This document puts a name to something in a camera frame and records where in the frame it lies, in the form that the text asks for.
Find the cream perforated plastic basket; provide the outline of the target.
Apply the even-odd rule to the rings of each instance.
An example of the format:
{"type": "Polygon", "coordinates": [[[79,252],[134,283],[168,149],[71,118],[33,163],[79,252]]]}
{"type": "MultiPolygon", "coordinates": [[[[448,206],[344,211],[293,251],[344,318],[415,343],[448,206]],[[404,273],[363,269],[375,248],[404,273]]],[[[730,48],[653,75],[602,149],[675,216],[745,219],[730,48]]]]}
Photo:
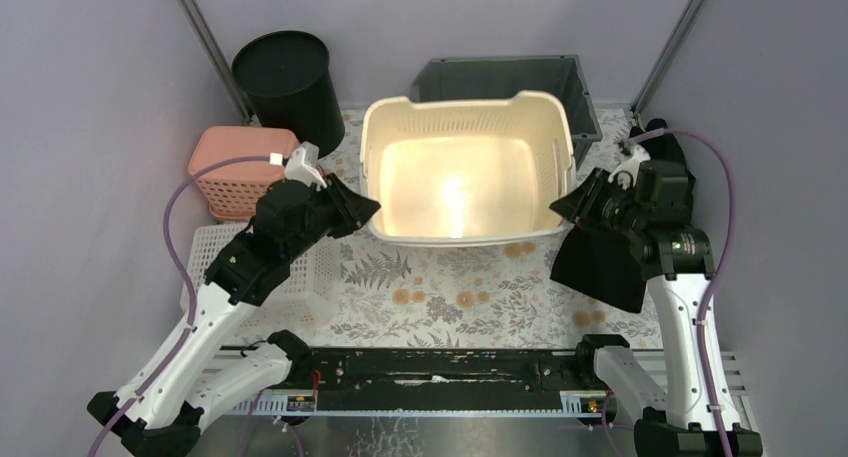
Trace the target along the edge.
{"type": "Polygon", "coordinates": [[[565,109],[541,91],[376,101],[363,118],[358,167],[362,194],[381,205],[369,231],[418,247],[558,234],[565,222],[549,206],[573,190],[577,171],[565,109]]]}

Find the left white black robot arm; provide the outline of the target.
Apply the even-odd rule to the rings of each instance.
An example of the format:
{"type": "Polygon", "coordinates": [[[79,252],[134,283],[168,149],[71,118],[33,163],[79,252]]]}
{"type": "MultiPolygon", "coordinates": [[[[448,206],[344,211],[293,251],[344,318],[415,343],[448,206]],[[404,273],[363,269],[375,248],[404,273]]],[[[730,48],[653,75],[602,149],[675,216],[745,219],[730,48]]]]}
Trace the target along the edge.
{"type": "Polygon", "coordinates": [[[215,420],[249,395],[278,383],[304,384],[312,351],[290,330],[272,333],[252,356],[215,377],[200,376],[228,336],[290,277],[296,259],[325,237],[358,231],[380,207],[334,174],[323,184],[271,184],[247,226],[207,268],[154,356],[119,390],[89,401],[89,414],[102,426],[89,455],[114,434],[133,456],[186,456],[215,420]]]}

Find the white perforated plastic basket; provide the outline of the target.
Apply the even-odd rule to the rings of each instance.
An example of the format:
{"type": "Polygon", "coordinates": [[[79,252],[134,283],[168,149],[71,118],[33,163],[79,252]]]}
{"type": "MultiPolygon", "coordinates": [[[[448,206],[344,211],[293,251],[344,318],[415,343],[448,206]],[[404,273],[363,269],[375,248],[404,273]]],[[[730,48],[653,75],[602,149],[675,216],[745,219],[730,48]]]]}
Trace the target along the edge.
{"type": "MultiPolygon", "coordinates": [[[[198,228],[186,268],[199,288],[204,272],[220,250],[246,227],[244,223],[198,228]]],[[[288,280],[271,292],[264,304],[224,340],[226,346],[247,346],[288,329],[307,343],[336,316],[341,285],[340,244],[324,238],[291,266],[288,280]]]]}

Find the pink perforated plastic basket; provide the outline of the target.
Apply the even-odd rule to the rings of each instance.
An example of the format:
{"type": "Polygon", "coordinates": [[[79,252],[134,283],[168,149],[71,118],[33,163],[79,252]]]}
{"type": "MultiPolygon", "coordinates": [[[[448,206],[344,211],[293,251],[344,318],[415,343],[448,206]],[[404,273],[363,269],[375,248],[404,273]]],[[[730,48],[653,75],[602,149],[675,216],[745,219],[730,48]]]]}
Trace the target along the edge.
{"type": "Polygon", "coordinates": [[[213,164],[237,157],[261,156],[261,162],[244,162],[213,170],[196,180],[210,213],[220,221],[247,221],[267,187],[284,178],[280,166],[268,163],[269,155],[287,158],[299,146],[289,130],[252,126],[215,126],[198,141],[188,163],[194,174],[213,164]]]}

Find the large black cylindrical container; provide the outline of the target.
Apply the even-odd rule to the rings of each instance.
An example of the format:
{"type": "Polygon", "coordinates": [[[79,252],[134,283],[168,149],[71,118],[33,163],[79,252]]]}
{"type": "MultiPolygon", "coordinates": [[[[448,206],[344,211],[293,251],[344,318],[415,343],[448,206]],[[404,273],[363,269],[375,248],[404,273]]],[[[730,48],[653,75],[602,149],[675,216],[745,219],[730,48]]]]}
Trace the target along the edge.
{"type": "Polygon", "coordinates": [[[300,30],[257,37],[236,54],[231,71],[262,126],[293,132],[321,157],[340,146],[345,123],[319,37],[300,30]]]}

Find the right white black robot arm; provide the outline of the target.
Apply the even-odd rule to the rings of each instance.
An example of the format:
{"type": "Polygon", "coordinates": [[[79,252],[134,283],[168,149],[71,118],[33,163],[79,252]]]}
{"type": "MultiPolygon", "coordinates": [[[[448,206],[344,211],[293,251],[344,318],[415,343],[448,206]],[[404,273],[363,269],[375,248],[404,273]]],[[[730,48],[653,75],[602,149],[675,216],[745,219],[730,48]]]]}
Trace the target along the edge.
{"type": "Polygon", "coordinates": [[[718,281],[713,248],[692,224],[694,180],[681,164],[640,163],[617,174],[594,169],[550,208],[575,228],[622,237],[662,333],[666,388],[620,336],[587,336],[573,363],[583,387],[606,384],[634,421],[639,456],[760,456],[730,395],[709,301],[718,281]]]}

